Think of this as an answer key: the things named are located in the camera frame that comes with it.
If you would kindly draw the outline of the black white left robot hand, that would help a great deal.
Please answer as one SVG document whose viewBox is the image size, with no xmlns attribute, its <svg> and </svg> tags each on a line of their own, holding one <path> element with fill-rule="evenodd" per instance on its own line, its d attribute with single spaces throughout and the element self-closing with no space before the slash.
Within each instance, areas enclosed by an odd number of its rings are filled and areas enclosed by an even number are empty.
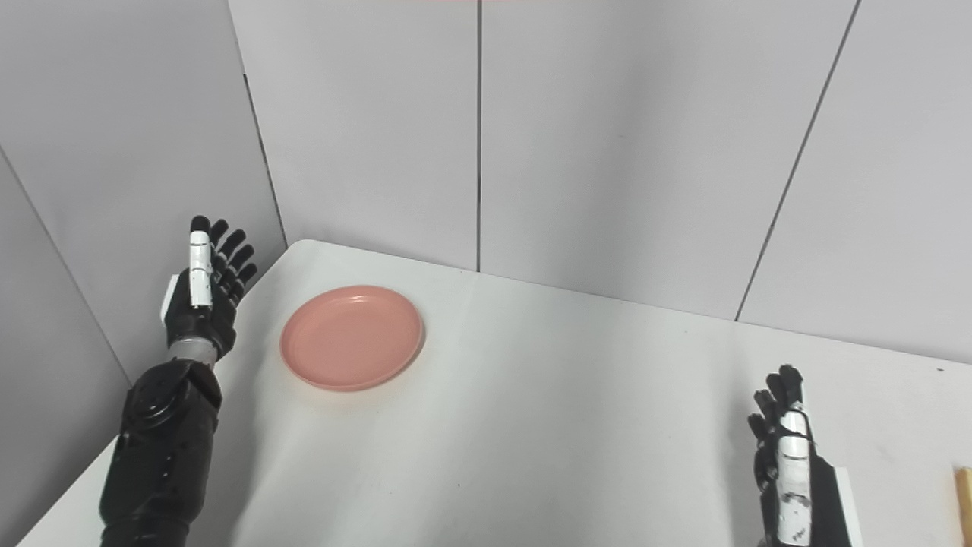
<svg viewBox="0 0 972 547">
<path fill-rule="evenodd" d="M 161 307 L 168 349 L 204 340 L 212 363 L 232 350 L 237 308 L 258 271 L 254 254 L 243 229 L 230 229 L 225 219 L 192 218 L 188 267 L 171 278 Z"/>
</svg>

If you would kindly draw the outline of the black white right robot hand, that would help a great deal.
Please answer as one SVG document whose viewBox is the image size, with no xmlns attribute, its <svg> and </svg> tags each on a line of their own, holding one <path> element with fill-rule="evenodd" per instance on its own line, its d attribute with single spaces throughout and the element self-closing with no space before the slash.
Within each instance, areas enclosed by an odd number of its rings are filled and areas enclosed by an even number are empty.
<svg viewBox="0 0 972 547">
<path fill-rule="evenodd" d="M 781 365 L 754 392 L 758 412 L 753 474 L 764 532 L 760 546 L 853 546 L 839 471 L 819 456 L 804 397 L 804 378 Z"/>
</svg>

